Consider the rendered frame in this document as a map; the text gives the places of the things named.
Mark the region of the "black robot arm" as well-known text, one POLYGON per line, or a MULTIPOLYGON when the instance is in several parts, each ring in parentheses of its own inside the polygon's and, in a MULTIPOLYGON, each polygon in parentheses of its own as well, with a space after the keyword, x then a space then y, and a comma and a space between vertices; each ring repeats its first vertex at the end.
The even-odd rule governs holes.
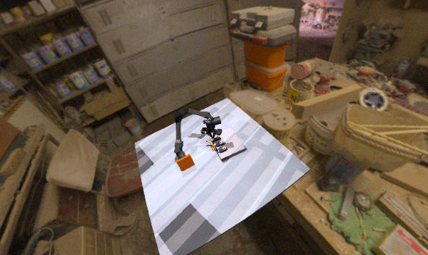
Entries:
POLYGON ((212 127, 214 124, 214 128, 215 125, 219 125, 222 124, 220 117, 212 117, 211 114, 209 112, 200 112, 194 109, 188 109, 188 108, 184 108, 183 110, 180 110, 179 112, 175 112, 174 117, 175 117, 175 122, 176 122, 176 141, 175 141, 175 150, 174 152, 176 153, 178 160, 182 159, 183 157, 186 156, 185 152, 183 151, 183 141, 181 141, 181 137, 180 137, 180 122, 182 119, 182 116, 185 115, 186 113, 190 113, 190 114, 196 114, 199 116, 202 116, 206 119, 212 119, 212 120, 204 120, 203 124, 206 124, 206 126, 208 128, 212 127))

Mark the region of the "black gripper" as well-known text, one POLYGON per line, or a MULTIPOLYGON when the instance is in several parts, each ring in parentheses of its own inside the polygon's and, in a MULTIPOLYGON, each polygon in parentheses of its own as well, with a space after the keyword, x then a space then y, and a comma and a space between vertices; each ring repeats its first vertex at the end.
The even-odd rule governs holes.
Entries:
POLYGON ((210 127, 205 127, 205 128, 203 127, 201 129, 202 134, 204 134, 205 131, 206 131, 206 134, 209 135, 210 137, 212 137, 212 136, 214 137, 215 135, 221 135, 222 134, 222 129, 214 129, 214 124, 211 128, 210 127), (213 135, 211 133, 213 133, 213 135))

